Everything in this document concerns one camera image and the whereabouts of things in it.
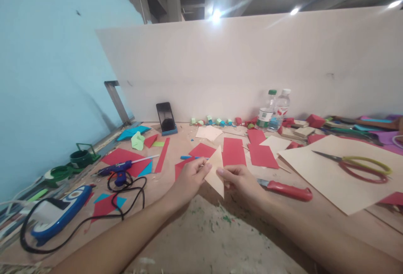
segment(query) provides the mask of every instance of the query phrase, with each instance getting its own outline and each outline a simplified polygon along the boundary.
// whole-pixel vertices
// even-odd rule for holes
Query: blue wall
[[[143,20],[128,0],[0,0],[0,17],[3,201],[122,124],[94,30]]]

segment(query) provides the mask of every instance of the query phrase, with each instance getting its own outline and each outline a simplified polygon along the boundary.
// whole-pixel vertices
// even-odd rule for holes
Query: scissors
[[[346,171],[349,175],[352,175],[360,180],[363,180],[363,181],[366,181],[369,183],[384,184],[387,182],[386,175],[389,175],[392,173],[392,170],[387,165],[385,165],[381,162],[378,162],[374,159],[365,158],[365,157],[336,157],[336,156],[333,156],[330,154],[324,154],[323,152],[319,152],[319,151],[313,151],[313,152],[317,153],[318,155],[321,155],[323,157],[326,157],[328,159],[331,159],[333,161],[336,161],[337,163],[339,163],[339,166],[344,171]],[[357,162],[355,160],[361,160],[361,161],[367,161],[367,162],[373,163],[373,164],[381,167],[384,171],[372,168],[370,166],[367,166],[367,165]],[[358,169],[360,171],[364,171],[367,173],[371,173],[371,174],[379,177],[379,180],[372,180],[372,179],[369,179],[366,177],[362,177],[362,176],[352,172],[351,170],[349,170],[348,167],[355,168],[355,169]]]

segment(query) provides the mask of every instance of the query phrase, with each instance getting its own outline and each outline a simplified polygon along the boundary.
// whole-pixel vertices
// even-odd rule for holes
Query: black cable
[[[112,174],[112,175],[110,176],[110,178],[109,178],[109,180],[108,180],[108,183],[107,183],[108,189],[109,189],[110,191],[112,191],[112,192],[115,192],[115,194],[114,194],[114,196],[113,196],[113,198],[112,198],[111,203],[112,203],[112,205],[113,205],[116,209],[118,209],[118,211],[119,211],[120,214],[108,214],[108,215],[99,215],[99,216],[94,216],[94,217],[88,217],[88,218],[86,218],[85,220],[83,220],[81,223],[79,223],[79,225],[74,229],[73,233],[71,233],[71,235],[70,235],[70,236],[65,240],[65,242],[63,242],[61,245],[57,246],[57,247],[54,248],[54,249],[50,249],[50,250],[36,249],[36,248],[33,248],[33,247],[31,247],[30,245],[28,245],[28,243],[26,242],[26,238],[25,238],[26,228],[27,228],[29,219],[31,218],[31,215],[33,214],[33,212],[35,211],[35,209],[38,208],[39,205],[40,205],[41,203],[43,203],[44,201],[48,201],[48,200],[49,200],[49,198],[45,198],[45,199],[43,199],[43,200],[40,200],[40,201],[32,208],[32,210],[31,210],[31,211],[28,213],[28,215],[26,216],[26,218],[25,218],[25,220],[24,220],[24,223],[22,224],[22,227],[21,227],[21,230],[20,230],[20,244],[21,244],[21,247],[22,247],[25,251],[27,251],[27,252],[29,252],[29,253],[34,253],[34,254],[49,254],[49,253],[53,253],[53,252],[59,250],[59,249],[60,249],[61,247],[63,247],[65,244],[67,244],[67,243],[69,242],[69,240],[73,237],[73,235],[77,232],[77,230],[78,230],[85,222],[87,222],[87,221],[89,221],[89,220],[91,220],[91,219],[107,219],[107,218],[111,219],[111,218],[121,217],[122,220],[124,220],[125,215],[127,215],[127,213],[129,213],[129,211],[133,208],[133,206],[134,206],[134,204],[136,203],[137,198],[139,197],[140,194],[143,195],[143,205],[142,205],[142,208],[144,209],[144,206],[145,206],[144,187],[145,187],[146,184],[147,184],[147,178],[144,177],[144,176],[142,176],[142,177],[139,177],[139,178],[133,180],[133,178],[131,177],[130,174],[128,174],[127,172],[125,172],[125,173],[126,173],[126,176],[129,177],[130,182],[127,182],[127,180],[126,180],[125,186],[124,186],[122,189],[118,189],[118,190],[111,189],[109,183],[110,183],[110,178],[111,178],[114,174]],[[131,186],[132,186],[136,181],[141,180],[141,179],[144,180],[144,184],[143,184],[141,187],[132,187],[132,188],[131,188]],[[122,193],[122,192],[128,192],[128,191],[137,190],[137,189],[139,190],[139,192],[137,193],[136,197],[134,198],[133,203],[131,204],[130,208],[129,208],[126,212],[123,212],[122,209],[120,209],[119,206],[117,206],[117,205],[113,202],[114,199],[116,198],[116,196],[118,196],[118,194],[120,194],[120,193]]]

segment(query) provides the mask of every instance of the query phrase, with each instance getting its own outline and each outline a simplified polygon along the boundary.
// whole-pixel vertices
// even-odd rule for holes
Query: light
[[[402,1],[403,0],[398,0],[398,1],[395,1],[395,2],[393,2],[391,4],[389,4],[388,8],[394,8],[395,6],[398,6],[399,4],[401,4]]]
[[[220,21],[221,17],[221,11],[220,10],[215,10],[212,16],[212,20],[214,23],[218,23]]]
[[[299,11],[299,8],[295,8],[295,9],[293,9],[292,11],[291,11],[291,15],[295,15],[296,13],[298,13],[298,11]]]

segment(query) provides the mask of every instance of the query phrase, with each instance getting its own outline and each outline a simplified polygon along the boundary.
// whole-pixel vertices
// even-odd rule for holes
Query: white partition
[[[288,115],[403,113],[403,11],[385,7],[97,30],[136,119],[249,119],[269,89]]]

